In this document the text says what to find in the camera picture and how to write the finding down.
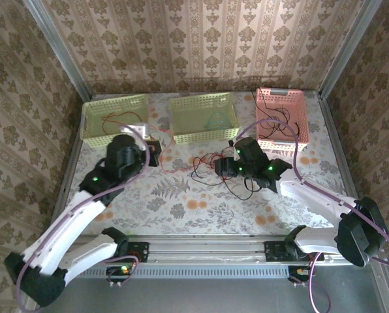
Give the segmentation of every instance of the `green plastic object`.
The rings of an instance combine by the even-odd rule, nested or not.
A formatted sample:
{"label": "green plastic object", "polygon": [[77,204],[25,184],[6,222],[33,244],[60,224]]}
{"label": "green plastic object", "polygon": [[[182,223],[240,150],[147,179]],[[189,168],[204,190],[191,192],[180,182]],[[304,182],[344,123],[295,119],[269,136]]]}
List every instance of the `green plastic object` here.
{"label": "green plastic object", "polygon": [[105,122],[104,130],[107,135],[102,129],[103,117],[107,117],[112,112],[114,115],[132,112],[109,118],[118,123],[126,125],[140,123],[138,116],[143,123],[147,123],[148,96],[135,95],[91,101],[83,104],[80,138],[90,147],[106,147],[115,136],[122,134],[118,123]]}
{"label": "green plastic object", "polygon": [[232,93],[171,99],[174,140],[183,144],[232,139],[240,129],[233,104]]}

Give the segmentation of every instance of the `damask wallpaper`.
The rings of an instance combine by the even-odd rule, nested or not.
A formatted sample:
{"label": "damask wallpaper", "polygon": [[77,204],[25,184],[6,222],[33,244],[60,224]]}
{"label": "damask wallpaper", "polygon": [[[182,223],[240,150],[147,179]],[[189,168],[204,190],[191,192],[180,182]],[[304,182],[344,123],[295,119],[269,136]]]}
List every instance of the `damask wallpaper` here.
{"label": "damask wallpaper", "polygon": [[0,313],[16,308],[3,260],[47,227],[80,107],[29,11],[0,0]]}
{"label": "damask wallpaper", "polygon": [[384,0],[328,97],[360,196],[389,229],[389,0]]}
{"label": "damask wallpaper", "polygon": [[44,0],[93,94],[318,89],[362,0]]}

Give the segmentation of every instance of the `table surface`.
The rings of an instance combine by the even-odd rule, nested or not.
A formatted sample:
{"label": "table surface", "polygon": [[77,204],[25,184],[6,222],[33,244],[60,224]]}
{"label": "table surface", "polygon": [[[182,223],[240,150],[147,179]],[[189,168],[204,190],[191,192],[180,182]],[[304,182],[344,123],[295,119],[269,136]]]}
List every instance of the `table surface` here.
{"label": "table surface", "polygon": [[[171,98],[191,94],[150,94],[149,123],[162,129],[169,128],[168,101]],[[94,100],[119,95],[97,96]],[[298,168],[311,179],[335,192],[345,194],[334,150],[330,142],[324,118],[318,104],[317,94],[305,92],[310,144],[298,155]],[[244,129],[255,121],[255,103],[251,93],[234,93],[234,108]],[[255,128],[248,134],[255,137]],[[166,132],[152,130],[151,135],[160,139],[165,147],[170,143]],[[224,186],[206,186],[191,179],[194,157],[206,153],[220,152],[228,146],[226,140],[173,144],[164,153],[164,168],[176,173],[165,173],[161,167],[148,171],[125,188],[102,214],[84,230],[84,235],[97,235],[103,229],[114,226],[129,235],[169,235],[169,234],[276,234],[284,235],[297,225],[310,227],[332,227],[320,215],[313,214],[304,205],[274,194],[270,190],[255,192],[247,201],[235,198]],[[265,151],[270,159],[281,158],[292,163],[292,153]],[[75,168],[69,193],[78,191],[78,185],[97,161],[105,157],[106,148],[90,148],[83,143]],[[207,183],[218,183],[213,170],[199,167],[199,175]],[[237,177],[228,181],[229,188],[241,198],[250,195],[243,179]]]}

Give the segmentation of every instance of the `pink basket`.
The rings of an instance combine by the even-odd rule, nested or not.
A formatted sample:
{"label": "pink basket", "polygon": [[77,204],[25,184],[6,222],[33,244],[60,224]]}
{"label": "pink basket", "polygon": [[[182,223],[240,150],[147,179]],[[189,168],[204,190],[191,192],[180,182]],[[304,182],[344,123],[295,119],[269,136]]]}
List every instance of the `pink basket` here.
{"label": "pink basket", "polygon": [[[258,88],[257,89],[257,106],[269,116],[277,117],[281,121],[286,121],[281,112],[277,112],[276,108],[284,108],[288,111],[290,118],[288,125],[297,131],[299,125],[299,146],[298,150],[303,150],[309,143],[309,127],[307,125],[305,97],[303,91],[293,89],[277,89],[277,88]],[[268,115],[256,109],[257,121],[269,118]],[[273,123],[263,123],[263,127],[271,128]],[[288,129],[283,127],[272,134],[272,129],[265,129],[257,125],[257,141],[261,149],[265,150],[283,150],[294,151],[294,139]]]}

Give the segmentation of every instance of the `mesh basket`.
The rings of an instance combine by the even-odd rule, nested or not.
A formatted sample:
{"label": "mesh basket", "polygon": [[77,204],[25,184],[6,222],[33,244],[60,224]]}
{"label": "mesh basket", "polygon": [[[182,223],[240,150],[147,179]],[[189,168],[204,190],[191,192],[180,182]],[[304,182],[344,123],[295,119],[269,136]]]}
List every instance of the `mesh basket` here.
{"label": "mesh basket", "polygon": [[177,144],[232,139],[240,124],[231,93],[214,93],[170,100],[172,132]]}
{"label": "mesh basket", "polygon": [[[103,118],[111,113],[122,114],[110,117],[116,123],[105,122]],[[112,98],[99,101],[91,101],[83,104],[82,125],[80,127],[80,138],[90,147],[107,146],[113,137],[122,134],[119,124],[131,125],[143,123],[148,119],[148,96],[136,95],[120,98]]]}
{"label": "mesh basket", "polygon": [[[286,119],[281,112],[275,111],[274,109],[286,109],[283,110],[283,112],[289,117],[288,125],[292,127],[294,131],[299,132],[298,151],[301,151],[306,147],[309,143],[309,127],[307,124],[303,91],[293,89],[258,88],[257,106],[268,115],[277,117],[281,121],[286,121]],[[268,115],[261,112],[258,108],[256,108],[257,121],[268,118]],[[291,132],[288,129],[283,130],[283,126],[281,126],[283,132],[277,130],[272,134],[271,126],[273,126],[273,123],[263,123],[263,127],[270,129],[264,129],[260,124],[257,125],[257,141],[260,144],[261,149],[294,151],[295,144]]]}

